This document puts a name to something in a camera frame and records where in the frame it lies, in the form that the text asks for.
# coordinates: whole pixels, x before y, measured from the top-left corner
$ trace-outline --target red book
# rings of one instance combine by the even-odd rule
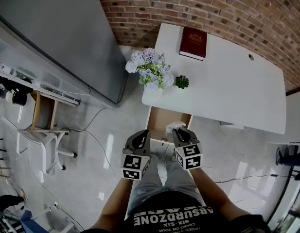
[[[206,44],[206,32],[184,27],[179,54],[197,60],[204,60],[206,58]]]

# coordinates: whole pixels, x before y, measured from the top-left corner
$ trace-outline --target open drawer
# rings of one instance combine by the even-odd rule
[[[151,132],[151,140],[173,145],[172,136],[166,136],[166,126],[172,122],[182,121],[190,127],[193,116],[176,111],[169,111],[150,106],[145,129]]]

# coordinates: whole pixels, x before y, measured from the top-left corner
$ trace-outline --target wall outlet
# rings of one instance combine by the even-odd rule
[[[56,209],[57,211],[59,211],[59,204],[57,201],[54,202],[54,205],[53,205],[54,209]]]

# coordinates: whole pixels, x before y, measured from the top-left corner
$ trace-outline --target cable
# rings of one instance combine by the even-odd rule
[[[75,222],[77,222],[77,224],[79,225],[79,226],[81,226],[81,228],[83,229],[83,231],[85,230],[84,228],[83,228],[83,226],[82,225],[80,225],[80,223],[78,222],[78,221],[76,221],[69,213],[67,213],[67,212],[65,212],[64,210],[62,210],[61,208],[59,208],[58,206],[56,206],[56,205],[54,205],[58,210],[60,210],[60,211],[62,211],[62,212],[64,212],[65,214],[67,214],[70,218],[72,218]]]
[[[13,183],[10,182],[10,180],[8,178],[6,178],[6,180],[12,185],[12,187],[14,188],[14,190],[16,191],[17,195],[20,197],[20,194],[18,193],[18,191],[15,189]]]
[[[218,175],[217,171],[216,171],[214,168],[212,168],[212,167],[210,167],[210,166],[202,166],[201,168],[209,168],[209,169],[214,170],[214,172],[216,173],[216,175],[218,176],[218,178],[219,178],[219,180],[220,180],[220,183],[222,183],[222,179],[220,178],[220,176]]]
[[[92,120],[90,121],[89,125],[87,125],[87,127],[85,127],[85,128],[83,129],[83,131],[85,131],[85,130],[91,125],[91,123],[92,123],[93,120],[96,118],[96,116],[98,116],[98,114],[99,114],[100,112],[102,112],[104,109],[106,109],[106,107],[102,108],[100,111],[97,112],[97,114],[96,114],[96,115],[92,118]]]
[[[24,209],[24,206],[22,206],[20,209],[16,210],[14,213],[17,213],[18,211],[23,210],[23,209]]]
[[[238,201],[235,201],[235,202],[232,202],[232,203],[238,203],[238,202],[242,202],[242,201],[245,201],[245,200],[238,200]]]
[[[56,201],[59,201],[59,200],[55,197],[55,195],[52,194],[51,191],[48,190],[45,186],[43,186],[43,184],[38,180],[38,178],[37,178],[37,177],[35,176],[35,174],[33,173],[32,169],[31,169],[31,167],[30,167],[29,162],[30,162],[30,161],[28,160],[28,167],[29,167],[31,173],[33,174],[34,178],[37,180],[37,182],[38,182],[45,190],[47,190],[47,191],[54,197],[54,199],[55,199]]]
[[[284,175],[277,175],[277,174],[265,174],[265,175],[250,175],[247,177],[243,177],[243,178],[234,178],[234,179],[230,179],[228,181],[220,181],[220,182],[215,182],[215,183],[226,183],[226,182],[230,182],[230,181],[237,181],[237,180],[244,180],[250,177],[265,177],[265,176],[272,176],[272,177],[289,177],[289,176],[284,176]]]
[[[28,167],[29,167],[30,171],[32,172],[34,178],[37,180],[37,182],[38,182],[38,183],[39,183],[46,191],[48,191],[48,192],[53,196],[53,198],[59,203],[59,200],[55,197],[55,195],[52,194],[52,192],[51,192],[50,190],[48,190],[45,186],[43,186],[42,183],[38,180],[38,178],[34,175],[32,169],[31,169],[31,167],[30,167],[29,161],[28,161]],[[70,218],[72,218],[79,226],[81,226],[81,228],[82,228],[83,231],[84,231],[84,228],[82,227],[82,225],[80,225],[78,221],[76,221],[73,217],[71,217],[70,214],[66,213],[64,210],[62,210],[61,208],[59,208],[59,207],[56,206],[55,204],[54,204],[54,206],[55,206],[57,209],[59,209],[59,210],[61,210],[62,212],[64,212],[65,214],[67,214]]]
[[[127,80],[128,80],[128,76],[127,76],[127,74],[126,74],[126,80],[125,80],[125,85],[124,85],[124,88],[123,88],[122,96],[121,96],[120,100],[117,101],[116,104],[119,104],[119,103],[122,101],[122,99],[123,99],[124,91],[125,91],[125,89],[126,89]]]
[[[13,216],[16,216],[14,213],[11,213],[9,210],[5,209],[5,211],[7,211],[9,214],[13,215]]]
[[[73,128],[67,128],[67,130],[73,130],[73,131],[76,131],[76,132],[86,132],[86,133],[90,134],[90,135],[91,135],[91,136],[99,143],[100,147],[102,148],[103,152],[105,153],[106,161],[107,161],[107,163],[109,164],[110,169],[112,170],[112,173],[114,174],[114,177],[116,178],[117,183],[118,183],[119,180],[117,179],[117,177],[116,177],[116,175],[115,175],[115,172],[114,172],[114,170],[113,170],[113,168],[112,168],[112,166],[111,166],[111,164],[110,164],[110,161],[107,159],[106,151],[105,151],[104,147],[102,146],[102,144],[100,143],[100,141],[99,141],[92,133],[90,133],[89,131],[86,131],[86,130],[78,130],[78,129],[73,129]]]
[[[169,147],[170,147],[170,145],[168,144],[168,147],[167,147],[166,152],[165,152],[165,164],[167,164],[166,157],[167,157],[167,152],[168,152]]]

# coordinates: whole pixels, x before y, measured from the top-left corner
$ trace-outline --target gray shorts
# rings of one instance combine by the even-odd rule
[[[168,162],[166,170],[167,180],[165,186],[162,186],[159,177],[158,158],[155,155],[151,155],[150,166],[145,175],[140,181],[134,181],[128,205],[129,216],[131,210],[142,204],[148,198],[166,191],[185,193],[198,200],[201,204],[204,204],[194,180],[188,171],[182,169],[177,161]]]

